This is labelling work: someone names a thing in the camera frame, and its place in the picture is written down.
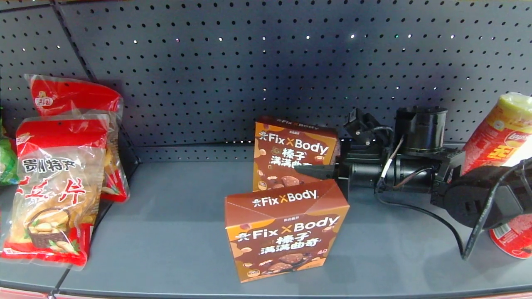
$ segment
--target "gray shelf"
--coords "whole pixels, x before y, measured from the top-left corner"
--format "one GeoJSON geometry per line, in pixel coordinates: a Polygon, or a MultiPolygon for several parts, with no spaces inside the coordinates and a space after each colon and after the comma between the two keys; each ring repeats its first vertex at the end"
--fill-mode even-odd
{"type": "MultiPolygon", "coordinates": [[[[0,248],[4,245],[7,223],[16,186],[0,187],[0,248]]],[[[51,292],[64,275],[65,268],[44,267],[35,264],[10,263],[0,260],[0,287],[51,292]]]]}
{"type": "MultiPolygon", "coordinates": [[[[500,251],[486,234],[460,259],[439,222],[352,194],[351,209],[321,268],[240,284],[229,252],[223,199],[251,190],[251,162],[147,163],[131,181],[131,200],[113,204],[81,272],[65,294],[128,297],[470,296],[532,289],[532,260],[500,251]]],[[[396,193],[440,215],[428,198],[396,193]]],[[[452,221],[465,238],[469,229],[452,221]]]]}

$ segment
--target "clear plastic packaging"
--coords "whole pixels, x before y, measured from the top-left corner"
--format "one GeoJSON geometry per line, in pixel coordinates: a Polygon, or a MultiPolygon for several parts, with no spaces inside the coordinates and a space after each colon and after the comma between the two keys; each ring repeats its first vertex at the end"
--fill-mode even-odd
{"type": "Polygon", "coordinates": [[[17,130],[21,180],[0,253],[4,259],[77,267],[87,263],[109,117],[71,118],[26,119],[17,130]]]}
{"type": "Polygon", "coordinates": [[[116,202],[126,201],[129,198],[129,186],[118,155],[118,130],[123,107],[121,95],[92,82],[35,74],[26,74],[24,77],[30,86],[35,108],[41,116],[101,113],[109,116],[102,198],[116,202]]]}

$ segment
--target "lay's logo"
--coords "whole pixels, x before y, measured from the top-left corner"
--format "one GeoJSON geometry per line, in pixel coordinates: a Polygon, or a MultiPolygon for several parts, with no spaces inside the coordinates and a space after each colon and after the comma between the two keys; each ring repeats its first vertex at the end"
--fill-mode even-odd
{"type": "Polygon", "coordinates": [[[521,147],[523,143],[528,139],[528,134],[525,134],[523,132],[514,131],[506,137],[506,140],[504,141],[506,145],[511,147],[521,147]]]}

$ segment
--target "cookie box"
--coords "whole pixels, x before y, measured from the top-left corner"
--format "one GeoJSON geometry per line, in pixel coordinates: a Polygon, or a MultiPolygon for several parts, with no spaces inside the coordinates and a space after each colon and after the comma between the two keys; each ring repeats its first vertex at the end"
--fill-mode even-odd
{"type": "Polygon", "coordinates": [[[319,181],[294,167],[334,164],[339,154],[335,129],[261,117],[255,126],[253,191],[319,181]]]}
{"type": "Polygon", "coordinates": [[[332,179],[227,196],[226,231],[240,282],[323,265],[348,209],[332,179]]]}

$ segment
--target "red chip can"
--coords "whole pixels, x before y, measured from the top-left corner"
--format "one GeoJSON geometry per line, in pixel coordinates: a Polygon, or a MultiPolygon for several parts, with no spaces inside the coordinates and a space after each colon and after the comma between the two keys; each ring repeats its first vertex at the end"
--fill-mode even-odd
{"type": "Polygon", "coordinates": [[[532,135],[532,97],[501,95],[464,145],[463,173],[485,165],[503,165],[532,135]]]}
{"type": "Polygon", "coordinates": [[[514,258],[532,255],[532,214],[517,216],[505,225],[489,232],[495,245],[514,258]]]}

